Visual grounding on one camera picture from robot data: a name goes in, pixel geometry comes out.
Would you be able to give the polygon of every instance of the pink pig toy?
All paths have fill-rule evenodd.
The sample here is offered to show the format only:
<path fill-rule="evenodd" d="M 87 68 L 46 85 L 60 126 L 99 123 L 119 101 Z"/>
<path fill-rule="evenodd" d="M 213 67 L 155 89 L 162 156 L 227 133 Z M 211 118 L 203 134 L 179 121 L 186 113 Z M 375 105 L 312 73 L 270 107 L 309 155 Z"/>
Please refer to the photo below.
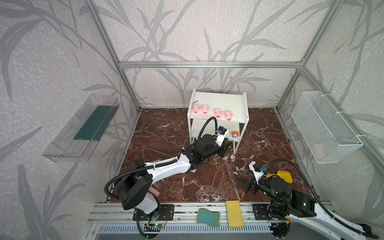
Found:
<path fill-rule="evenodd" d="M 203 105 L 201 110 L 203 111 L 204 114 L 207 114 L 208 113 L 208 106 L 207 105 Z"/>
<path fill-rule="evenodd" d="M 221 111 L 220 111 L 220 109 L 216 108 L 215 117 L 219 118 L 220 116 L 221 116 Z"/>
<path fill-rule="evenodd" d="M 199 106 L 198 106 L 197 104 L 193 105 L 192 110 L 193 110 L 194 113 L 198 113 L 198 111 L 199 111 Z"/>
<path fill-rule="evenodd" d="M 225 112 L 225 118 L 226 118 L 228 121 L 230 121 L 230 120 L 232 119 L 232 114 L 231 114 L 230 111 L 226 111 L 226 112 Z"/>

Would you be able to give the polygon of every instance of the green cloth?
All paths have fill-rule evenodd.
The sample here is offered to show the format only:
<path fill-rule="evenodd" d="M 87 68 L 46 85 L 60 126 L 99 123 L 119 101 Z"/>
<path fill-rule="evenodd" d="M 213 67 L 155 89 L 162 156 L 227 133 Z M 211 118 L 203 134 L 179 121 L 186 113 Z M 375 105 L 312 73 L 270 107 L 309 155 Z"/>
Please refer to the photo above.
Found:
<path fill-rule="evenodd" d="M 220 213 L 211 212 L 208 209 L 199 209 L 197 213 L 197 223 L 204 223 L 210 227 L 220 227 Z"/>
<path fill-rule="evenodd" d="M 100 141 L 117 110 L 118 107 L 97 106 L 76 134 L 74 140 Z"/>

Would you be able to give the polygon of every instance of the black and white robotic arm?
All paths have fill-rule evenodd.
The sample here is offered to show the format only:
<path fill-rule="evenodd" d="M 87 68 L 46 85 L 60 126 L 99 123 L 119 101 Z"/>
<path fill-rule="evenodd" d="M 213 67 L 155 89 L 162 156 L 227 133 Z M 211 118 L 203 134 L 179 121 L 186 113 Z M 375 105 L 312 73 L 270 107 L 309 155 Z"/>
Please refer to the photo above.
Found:
<path fill-rule="evenodd" d="M 213 135 L 202 136 L 206 125 L 211 120 L 215 121 L 216 132 Z M 195 142 L 187 148 L 183 148 L 177 156 L 158 162 L 143 162 L 137 159 L 127 167 L 123 174 L 109 180 L 104 187 L 104 192 L 112 198 L 119 199 L 123 209 L 137 208 L 147 214 L 148 219 L 155 219 L 161 212 L 161 205 L 149 192 L 150 186 L 172 175 L 197 169 L 205 159 L 213 155 L 218 154 L 220 157 L 224 157 L 232 143 L 225 138 L 227 133 L 228 130 L 221 126 L 218 128 L 216 118 L 211 117 L 203 125 Z M 267 177 L 271 166 L 281 161 L 292 164 L 299 171 L 314 198 L 293 190 L 291 183 L 287 183 L 276 174 Z M 270 216 L 301 223 L 332 240 L 365 240 L 368 237 L 379 239 L 378 236 L 371 233 L 368 225 L 351 223 L 326 209 L 301 170 L 291 161 L 277 160 L 267 168 L 260 163 L 251 162 L 249 168 L 255 178 L 252 181 L 238 179 L 238 182 L 243 186 L 245 193 L 255 195 L 257 192 L 261 192 L 271 198 L 268 206 Z M 114 184 L 118 195 L 109 191 L 111 184 Z"/>

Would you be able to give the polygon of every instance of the black mounting plate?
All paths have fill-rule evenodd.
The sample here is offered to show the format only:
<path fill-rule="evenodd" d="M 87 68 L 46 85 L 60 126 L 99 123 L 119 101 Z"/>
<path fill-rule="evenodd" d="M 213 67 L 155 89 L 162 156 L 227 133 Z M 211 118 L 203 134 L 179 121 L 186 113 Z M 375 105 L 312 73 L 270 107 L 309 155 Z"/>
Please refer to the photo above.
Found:
<path fill-rule="evenodd" d="M 173 214 L 174 214 L 174 210 L 175 210 L 175 205 L 173 204 L 161 204 L 161 210 L 160 212 L 165 212 L 167 217 L 168 217 L 168 221 L 171 221 L 173 220 Z M 137 215 L 139 214 L 139 221 L 149 221 L 149 217 L 147 216 L 147 214 L 145 214 L 142 210 L 140 209 L 135 209 L 135 212 L 133 213 L 133 220 L 136 221 L 137 219 Z M 164 215 L 164 214 L 160 214 L 159 217 L 156 219 L 156 220 L 167 220 L 167 217 Z"/>
<path fill-rule="evenodd" d="M 268 204 L 253 204 L 253 214 L 255 215 L 255 220 L 273 220 L 267 210 Z"/>

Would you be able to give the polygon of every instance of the top shelf surface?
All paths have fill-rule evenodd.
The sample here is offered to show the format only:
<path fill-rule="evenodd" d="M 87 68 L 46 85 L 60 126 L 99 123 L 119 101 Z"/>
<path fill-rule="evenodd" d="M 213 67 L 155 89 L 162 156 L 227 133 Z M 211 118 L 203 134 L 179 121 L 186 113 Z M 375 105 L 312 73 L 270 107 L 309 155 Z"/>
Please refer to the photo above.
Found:
<path fill-rule="evenodd" d="M 198 113 L 192 111 L 194 104 L 197 104 L 200 109 Z M 204 114 L 201 111 L 202 106 L 206 104 L 208 106 L 208 113 Z M 215 109 L 219 108 L 221 113 L 220 118 L 216 118 L 218 121 L 227 121 L 225 119 L 225 112 L 230 111 L 233 114 L 231 122 L 245 123 L 249 119 L 247 96 L 245 93 L 242 95 L 236 94 L 224 94 L 224 93 L 204 93 L 196 92 L 192 93 L 188 114 L 190 118 L 208 119 L 214 116 Z"/>

